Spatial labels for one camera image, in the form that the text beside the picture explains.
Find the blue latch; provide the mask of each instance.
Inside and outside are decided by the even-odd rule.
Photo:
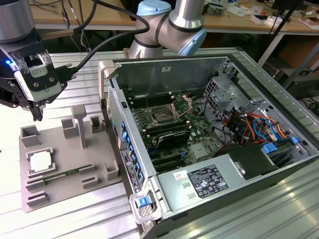
[[[144,183],[144,175],[142,172],[139,173],[139,179],[140,179],[141,183],[143,184]]]
[[[291,142],[294,143],[294,144],[297,144],[299,142],[299,140],[296,137],[292,136],[291,137]]]
[[[122,141],[125,141],[127,136],[128,136],[128,133],[124,132],[122,135]]]
[[[139,163],[136,163],[136,165],[135,165],[135,171],[136,171],[137,173],[139,173],[140,170],[141,170],[140,164],[139,164]]]
[[[132,154],[132,160],[133,160],[134,164],[136,164],[138,161],[138,158],[136,157],[136,155],[134,153]]]
[[[267,143],[267,144],[264,144],[263,146],[263,151],[265,153],[271,153],[276,150],[277,150],[277,147],[273,143]]]
[[[149,196],[145,196],[137,200],[138,208],[146,207],[150,204],[152,204],[152,202]]]

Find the expansion slot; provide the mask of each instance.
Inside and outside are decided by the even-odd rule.
[[[162,159],[153,161],[152,163],[153,163],[154,166],[157,166],[157,165],[164,164],[164,163],[167,163],[167,162],[171,162],[171,161],[177,160],[177,159],[181,159],[181,155],[180,154],[172,156],[172,157],[162,158]]]

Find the warning label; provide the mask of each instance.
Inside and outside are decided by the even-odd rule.
[[[192,171],[188,173],[188,177],[200,198],[211,196],[228,188],[214,164]]]

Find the black cable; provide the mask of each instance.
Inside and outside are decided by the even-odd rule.
[[[311,99],[312,101],[314,101],[315,103],[318,103],[318,104],[319,104],[319,101],[316,101],[313,97],[310,97],[310,99]]]
[[[267,3],[267,2],[264,2],[264,4],[265,4],[267,7],[272,8],[272,6],[269,6],[269,5],[267,5],[266,3]]]
[[[49,3],[41,3],[41,4],[30,4],[30,6],[47,6],[47,5],[51,5],[51,4],[55,4],[55,3],[58,3],[60,2],[60,0],[58,1],[53,1],[53,2],[49,2]]]
[[[214,131],[214,130],[216,129],[216,130],[218,130],[218,131],[220,131],[220,132],[224,133],[225,135],[229,136],[230,138],[232,138],[232,137],[233,137],[233,136],[231,136],[231,134],[230,134],[230,133],[228,133],[228,132],[226,132],[226,131],[224,131],[224,130],[222,130],[222,129],[220,129],[220,128],[212,127],[211,129],[212,129],[212,131]]]
[[[83,10],[82,10],[82,1],[81,0],[78,0],[78,5],[79,5],[81,23],[83,23],[84,19],[83,19]],[[86,44],[87,44],[87,46],[89,48],[89,51],[91,51],[91,46],[90,46],[89,40],[87,39],[87,37],[85,35],[84,29],[82,30],[82,33],[81,33],[81,44],[82,44],[82,41],[83,41],[83,37],[85,38]]]
[[[275,37],[278,35],[278,33],[281,31],[281,29],[283,28],[283,26],[285,25],[285,23],[287,22],[287,20],[289,19],[289,17],[291,16],[291,14],[293,14],[294,10],[297,8],[298,4],[300,3],[301,0],[296,0],[294,5],[289,9],[287,15],[284,17],[284,19],[282,20],[282,22],[279,24],[279,26],[277,27],[276,31],[274,32],[274,34],[272,34],[272,37],[270,39],[269,44],[265,44],[265,48],[262,49],[260,51],[260,53],[257,55],[255,61],[258,62],[260,60],[260,58],[263,56],[264,52],[268,49],[269,45],[273,42],[273,40],[275,39]]]
[[[299,99],[299,101],[303,102],[309,110],[311,110],[316,116],[319,117],[319,102],[314,100],[314,99],[312,99],[312,100],[314,102],[311,102],[310,100]]]
[[[64,7],[64,0],[60,0],[60,2],[61,2],[61,8],[62,8],[63,21],[64,21],[66,27],[67,27],[68,29],[70,29],[70,20],[69,20],[69,17],[68,17],[67,12],[66,12],[66,10],[65,10],[65,7]],[[73,41],[73,43],[74,43],[74,45],[76,46],[76,48],[78,48],[78,50],[79,50],[80,52],[82,52],[82,51],[81,51],[81,48],[78,46],[78,44],[76,44],[74,38],[73,38],[72,36],[70,36],[70,38],[71,38],[71,40]]]
[[[276,21],[277,21],[278,16],[279,16],[279,11],[277,12],[275,22],[274,22],[274,24],[273,24],[273,27],[270,29],[269,35],[271,34],[271,32],[272,32],[273,29],[274,29],[274,26],[275,26],[275,24],[276,24]]]
[[[73,4],[72,4],[71,0],[68,0],[68,2],[69,2],[69,5],[70,5],[70,8],[71,8],[71,11],[73,12],[73,16],[74,16],[75,20],[77,21],[78,25],[81,26],[81,23],[80,23],[77,15],[76,15],[76,12],[74,10],[74,7],[73,7]],[[84,29],[82,29],[82,32],[81,32],[81,40],[80,40],[80,42],[81,42],[81,45],[86,49],[86,51],[89,52],[88,46],[86,46],[86,44],[83,43],[83,37],[85,38],[87,44],[89,44],[88,43],[88,39],[86,38],[86,36],[84,34]]]
[[[86,19],[86,21],[82,25],[73,29],[74,33],[80,32],[82,29],[84,29],[90,23],[90,21],[92,20],[94,14],[95,14],[97,4],[98,4],[98,0],[93,0],[93,6],[92,6],[92,10],[91,10],[89,17]]]
[[[138,30],[134,30],[134,31],[127,31],[127,32],[122,32],[120,34],[117,34],[115,36],[112,36],[110,37],[109,39],[103,41],[101,44],[99,44],[97,47],[95,47],[81,62],[78,66],[74,67],[73,70],[74,70],[74,73],[78,72],[91,58],[92,56],[103,46],[105,46],[106,44],[110,43],[111,41],[117,39],[117,38],[120,38],[122,36],[127,36],[127,35],[131,35],[131,34],[141,34],[141,33],[145,33],[147,32],[149,29],[150,29],[150,25],[149,23],[143,19],[142,17],[140,16],[137,16],[136,14],[130,12],[130,11],[127,11],[126,9],[122,9],[120,7],[117,7],[117,6],[113,6],[111,4],[108,4],[106,2],[103,2],[103,1],[99,1],[99,0],[94,0],[94,2],[102,5],[102,6],[105,6],[105,7],[108,7],[108,8],[111,8],[111,9],[114,9],[116,11],[120,11],[120,12],[123,12],[123,13],[126,13],[127,15],[131,16],[131,17],[134,17],[136,18],[137,20],[141,21],[142,23],[144,23],[144,25],[146,26],[145,28],[143,29],[138,29]]]
[[[194,84],[194,85],[196,85],[197,87],[199,87],[200,88],[200,86],[196,83],[196,82],[189,82],[188,84],[186,84],[186,86],[184,87],[184,92],[186,92],[186,88],[188,87],[188,86],[190,86],[190,85],[192,85],[192,84]]]
[[[84,22],[84,18],[83,18],[83,11],[82,11],[82,2],[81,0],[78,0],[78,5],[79,5],[79,11],[80,11],[80,18],[81,18],[81,22]]]

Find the wooden desk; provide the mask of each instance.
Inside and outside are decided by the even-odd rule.
[[[74,9],[76,10],[77,17],[80,19],[79,5],[77,0],[71,0]],[[123,8],[120,0],[107,0],[106,2]],[[92,10],[93,2],[91,0],[82,0],[82,10],[84,20],[89,16]],[[61,15],[61,4],[58,2],[53,4],[55,8],[46,6],[47,9],[52,11],[43,10],[36,6],[31,6],[35,27],[37,29],[66,29]],[[70,5],[67,0],[64,0],[64,6],[70,19],[71,28],[77,27],[77,21],[73,16]],[[133,30],[135,29],[135,21],[124,13],[109,9],[107,7],[97,5],[96,12],[90,24],[86,27],[87,30]]]
[[[74,8],[77,11],[77,16],[79,16],[78,1],[71,0]],[[120,0],[105,0],[106,2],[123,7]],[[68,16],[71,22],[71,28],[77,26],[77,22],[71,12],[68,1],[64,0],[65,8],[68,12]],[[259,3],[256,0],[252,0],[247,5],[261,5],[267,15],[272,15],[273,10],[263,3]],[[56,13],[52,11],[47,11],[40,9],[36,6],[32,6],[33,17],[35,21],[35,27],[38,29],[65,29],[65,25],[61,16],[61,4],[55,4]],[[88,17],[92,9],[91,0],[82,0],[82,8],[84,19]],[[286,23],[281,32],[276,36],[272,44],[268,47],[267,51],[264,53],[259,63],[263,65],[273,50],[276,48],[278,43],[281,41],[284,35],[319,35],[319,31],[314,31],[311,28],[303,25],[298,21],[296,16],[292,16],[292,21]],[[246,15],[243,17],[236,16],[228,11],[225,11],[224,16],[205,16],[204,28],[207,32],[219,32],[219,33],[248,33],[248,34],[269,34],[270,27],[264,24],[256,24],[251,19],[250,16]],[[133,30],[135,29],[135,22],[131,21],[129,16],[126,14],[117,12],[115,10],[109,9],[98,5],[96,13],[91,21],[91,23],[86,27],[87,30]]]

